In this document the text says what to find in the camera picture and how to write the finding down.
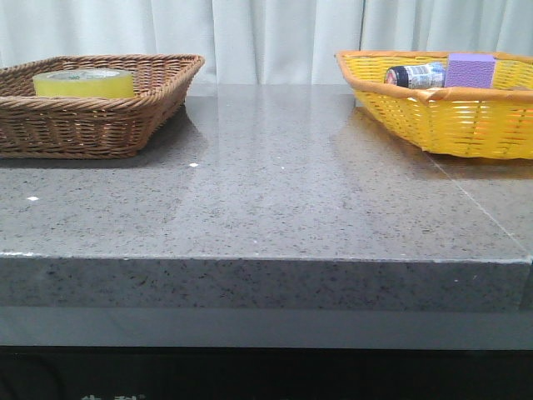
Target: speckled stone surface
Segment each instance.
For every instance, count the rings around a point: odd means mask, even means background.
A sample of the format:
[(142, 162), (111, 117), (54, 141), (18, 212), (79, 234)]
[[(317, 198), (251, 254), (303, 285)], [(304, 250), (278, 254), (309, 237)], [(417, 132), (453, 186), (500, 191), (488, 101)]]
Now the speckled stone surface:
[(199, 87), (139, 156), (0, 160), (0, 187), (4, 306), (501, 312), (530, 273), (489, 194), (344, 86)]
[[(431, 156), (450, 179), (533, 255), (533, 160), (461, 159)], [(533, 309), (533, 275), (522, 308)]]

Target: wicker basket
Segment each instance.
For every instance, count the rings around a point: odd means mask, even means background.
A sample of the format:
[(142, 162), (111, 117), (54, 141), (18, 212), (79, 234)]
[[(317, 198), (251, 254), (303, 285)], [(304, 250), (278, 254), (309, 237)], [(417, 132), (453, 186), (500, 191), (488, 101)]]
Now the wicker basket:
[[(134, 156), (182, 105), (204, 59), (197, 55), (55, 57), (0, 70), (0, 157)], [(32, 77), (48, 71), (132, 71), (136, 96), (36, 97)]]
[[(383, 83), (396, 65), (447, 64), (448, 52), (339, 52), (344, 78), (374, 118), (430, 153), (533, 158), (533, 57), (492, 53), (492, 89), (408, 89)], [(521, 88), (520, 90), (501, 90)]]

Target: yellow wicker basket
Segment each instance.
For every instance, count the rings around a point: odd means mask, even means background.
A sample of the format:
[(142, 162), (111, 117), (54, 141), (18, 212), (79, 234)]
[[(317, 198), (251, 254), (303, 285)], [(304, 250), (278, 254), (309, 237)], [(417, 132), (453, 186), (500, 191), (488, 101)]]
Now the yellow wicker basket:
[(467, 158), (533, 158), (533, 57), (492, 53), (492, 89), (420, 90), (383, 83), (390, 67), (434, 61), (446, 65), (448, 54), (344, 51), (336, 58), (371, 115), (423, 150)]

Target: basket rim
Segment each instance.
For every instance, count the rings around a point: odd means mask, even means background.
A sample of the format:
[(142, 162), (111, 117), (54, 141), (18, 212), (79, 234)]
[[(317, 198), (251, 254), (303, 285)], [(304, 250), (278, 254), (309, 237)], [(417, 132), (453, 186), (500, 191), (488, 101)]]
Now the basket rim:
[(25, 62), (12, 67), (0, 68), (0, 77), (4, 74), (15, 73), (24, 68), (33, 68), (40, 64), (68, 61), (113, 61), (120, 59), (131, 60), (172, 60), (188, 58), (192, 62), (183, 68), (175, 77), (151, 89), (148, 94), (131, 98), (101, 98), (101, 97), (40, 97), (40, 96), (6, 96), (0, 97), (0, 109), (20, 109), (49, 111), (51, 109), (69, 111), (87, 111), (106, 109), (120, 111), (124, 109), (144, 108), (158, 103), (169, 95), (174, 88), (178, 88), (186, 80), (191, 79), (205, 63), (205, 58), (198, 54), (103, 54), (90, 56), (57, 56), (43, 60)]
[(394, 98), (415, 98), (423, 103), (430, 101), (507, 101), (533, 103), (533, 91), (482, 89), (478, 87), (433, 87), (430, 89), (409, 89), (388, 83), (370, 82), (356, 77), (346, 64), (346, 58), (381, 57), (434, 57), (446, 58), (450, 53), (491, 54), (496, 60), (513, 60), (533, 64), (533, 57), (517, 56), (506, 52), (409, 52), (409, 51), (372, 51), (342, 50), (335, 54), (342, 75), (350, 86), (363, 92), (374, 92)]

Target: bottle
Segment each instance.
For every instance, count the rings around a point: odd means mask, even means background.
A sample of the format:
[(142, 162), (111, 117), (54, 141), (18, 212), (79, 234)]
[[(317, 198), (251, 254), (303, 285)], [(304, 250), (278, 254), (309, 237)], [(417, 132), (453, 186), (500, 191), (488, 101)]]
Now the bottle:
[(446, 70), (440, 62), (422, 65), (400, 65), (387, 69), (385, 83), (409, 89), (442, 88)]

